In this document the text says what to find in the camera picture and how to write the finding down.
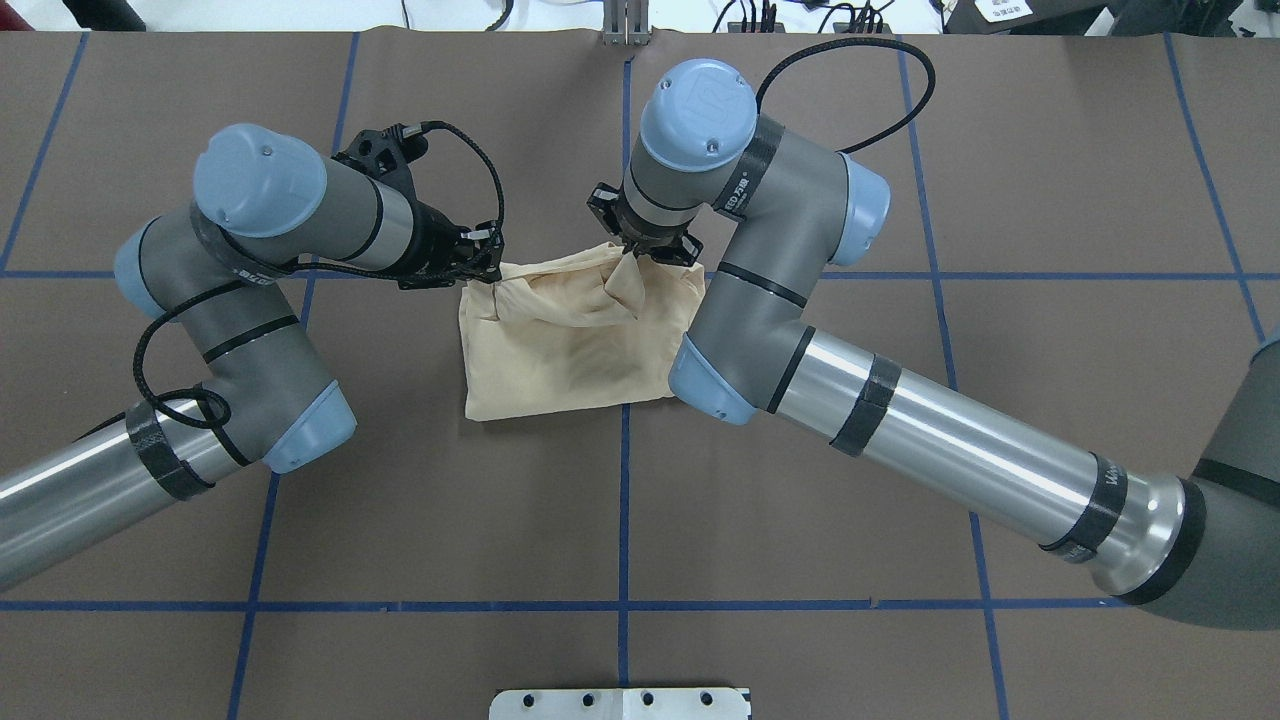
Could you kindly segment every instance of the metal bracket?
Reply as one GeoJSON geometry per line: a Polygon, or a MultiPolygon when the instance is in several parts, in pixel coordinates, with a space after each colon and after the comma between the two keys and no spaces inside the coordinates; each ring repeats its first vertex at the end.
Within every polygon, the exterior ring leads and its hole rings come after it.
{"type": "Polygon", "coordinates": [[[489,720],[750,720],[745,688],[506,691],[489,720]]]}
{"type": "Polygon", "coordinates": [[[604,0],[605,45],[649,45],[649,0],[604,0]]]}

